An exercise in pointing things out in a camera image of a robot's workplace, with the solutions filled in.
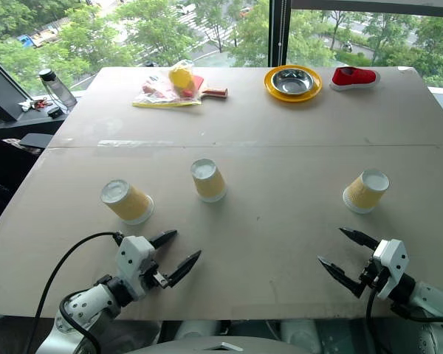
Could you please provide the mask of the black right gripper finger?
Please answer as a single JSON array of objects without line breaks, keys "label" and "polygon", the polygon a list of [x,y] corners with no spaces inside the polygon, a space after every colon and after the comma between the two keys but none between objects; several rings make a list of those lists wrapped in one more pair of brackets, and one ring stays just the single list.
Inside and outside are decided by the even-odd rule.
[{"label": "black right gripper finger", "polygon": [[375,251],[380,243],[379,241],[361,231],[350,229],[347,227],[339,227],[338,229],[350,240],[353,240],[358,245],[365,246],[372,251]]},{"label": "black right gripper finger", "polygon": [[324,257],[317,256],[317,259],[335,280],[337,280],[341,285],[347,288],[357,298],[360,298],[363,293],[363,284],[361,282],[356,282],[347,277],[343,269],[341,269],[334,263],[329,262]]}]

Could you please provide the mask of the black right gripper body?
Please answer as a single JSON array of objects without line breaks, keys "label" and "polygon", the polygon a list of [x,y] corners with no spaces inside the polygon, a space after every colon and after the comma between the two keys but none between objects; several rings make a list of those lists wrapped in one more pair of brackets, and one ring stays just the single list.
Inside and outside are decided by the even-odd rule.
[{"label": "black right gripper body", "polygon": [[381,291],[390,277],[390,271],[373,258],[368,260],[366,267],[360,274],[360,282],[369,288]]}]

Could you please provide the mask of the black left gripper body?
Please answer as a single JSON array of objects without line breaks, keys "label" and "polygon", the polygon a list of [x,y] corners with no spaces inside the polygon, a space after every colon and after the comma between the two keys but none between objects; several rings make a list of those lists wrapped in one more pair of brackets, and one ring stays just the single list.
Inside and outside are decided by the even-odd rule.
[{"label": "black left gripper body", "polygon": [[155,260],[151,260],[142,272],[142,287],[146,291],[153,288],[167,288],[169,279],[158,270],[159,264]]}]

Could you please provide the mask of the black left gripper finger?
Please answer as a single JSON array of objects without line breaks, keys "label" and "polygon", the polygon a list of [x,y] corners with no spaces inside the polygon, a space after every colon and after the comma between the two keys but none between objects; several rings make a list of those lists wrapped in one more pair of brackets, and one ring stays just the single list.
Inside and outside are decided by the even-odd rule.
[{"label": "black left gripper finger", "polygon": [[168,285],[173,288],[178,282],[180,282],[194,267],[197,260],[199,259],[202,251],[198,250],[185,260],[183,260],[176,268],[176,270],[171,273],[168,277]]},{"label": "black left gripper finger", "polygon": [[164,246],[167,242],[173,239],[177,235],[178,231],[176,229],[167,230],[161,232],[156,237],[151,238],[148,242],[155,248],[158,249]]}]

